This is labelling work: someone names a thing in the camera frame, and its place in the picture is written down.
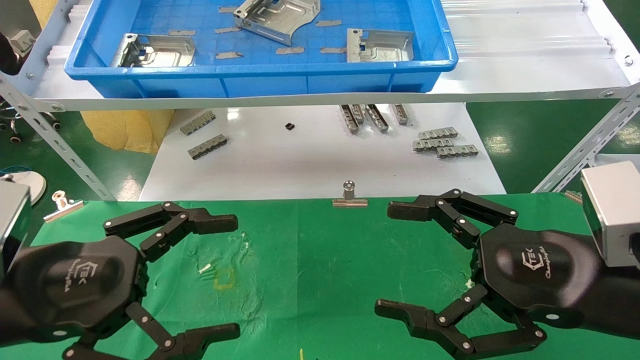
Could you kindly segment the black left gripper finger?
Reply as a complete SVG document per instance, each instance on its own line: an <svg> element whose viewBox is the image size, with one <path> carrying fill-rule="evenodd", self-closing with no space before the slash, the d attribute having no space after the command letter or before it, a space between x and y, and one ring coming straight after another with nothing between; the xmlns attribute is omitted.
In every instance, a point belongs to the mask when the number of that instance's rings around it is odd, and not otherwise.
<svg viewBox="0 0 640 360"><path fill-rule="evenodd" d="M206 208L184 208L174 202L151 205L128 214L108 219L103 224L107 236L121 239L153 231L139 245L146 262L155 262L189 234L207 235L238 230L234 214L212 215Z"/></svg>

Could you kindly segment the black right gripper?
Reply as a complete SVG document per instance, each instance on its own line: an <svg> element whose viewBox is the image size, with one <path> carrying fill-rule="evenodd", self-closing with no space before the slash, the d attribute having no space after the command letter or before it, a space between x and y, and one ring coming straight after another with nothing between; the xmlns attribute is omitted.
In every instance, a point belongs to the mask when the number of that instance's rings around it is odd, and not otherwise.
<svg viewBox="0 0 640 360"><path fill-rule="evenodd" d="M411 337L437 343L455 360L532 351L547 339L535 322L589 329L601 315L595 301L601 256L587 235L515 227L518 211L460 189L390 202L388 218L435 221L466 249L477 249L476 284L441 312L378 299L377 316L402 321ZM492 228L481 231L469 219ZM457 324L483 303L516 329L468 337Z"/></svg>

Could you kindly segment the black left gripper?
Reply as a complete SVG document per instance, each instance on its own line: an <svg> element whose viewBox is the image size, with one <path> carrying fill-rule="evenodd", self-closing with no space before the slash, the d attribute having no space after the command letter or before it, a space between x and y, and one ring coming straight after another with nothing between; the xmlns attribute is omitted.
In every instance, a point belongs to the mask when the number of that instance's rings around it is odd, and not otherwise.
<svg viewBox="0 0 640 360"><path fill-rule="evenodd" d="M116 235L25 248L5 276L5 344L80 337L64 360L121 360L94 346L131 320L157 344L148 360L201 360L211 344L240 337L237 323L170 335L140 304L148 281L140 251Z"/></svg>

